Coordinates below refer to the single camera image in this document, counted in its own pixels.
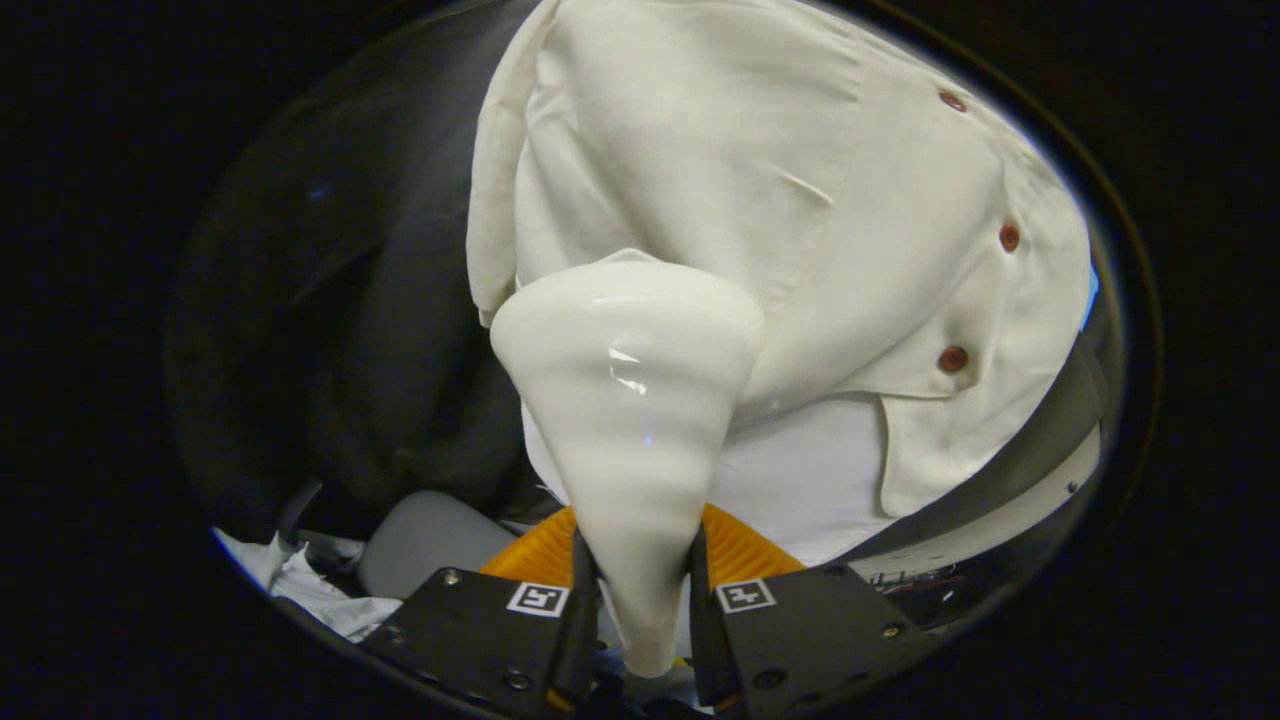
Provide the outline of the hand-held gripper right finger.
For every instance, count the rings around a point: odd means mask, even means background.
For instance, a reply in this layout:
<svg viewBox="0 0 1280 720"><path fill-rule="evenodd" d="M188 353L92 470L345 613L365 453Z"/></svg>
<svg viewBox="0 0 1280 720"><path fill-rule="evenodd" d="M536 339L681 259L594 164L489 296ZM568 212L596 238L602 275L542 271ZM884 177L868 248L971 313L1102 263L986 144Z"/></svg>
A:
<svg viewBox="0 0 1280 720"><path fill-rule="evenodd" d="M698 698L718 715L841 715L936 639L847 562L808 566L707 505L689 552Z"/></svg>

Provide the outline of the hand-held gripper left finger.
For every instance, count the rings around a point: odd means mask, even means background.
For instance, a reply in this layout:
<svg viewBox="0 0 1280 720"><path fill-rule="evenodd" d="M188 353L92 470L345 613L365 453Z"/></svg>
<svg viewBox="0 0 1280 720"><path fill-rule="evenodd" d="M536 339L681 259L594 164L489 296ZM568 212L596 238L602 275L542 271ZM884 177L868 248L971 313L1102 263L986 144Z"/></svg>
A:
<svg viewBox="0 0 1280 720"><path fill-rule="evenodd" d="M468 717L567 717L595 675L599 589L570 507L477 570L435 570L361 643Z"/></svg>

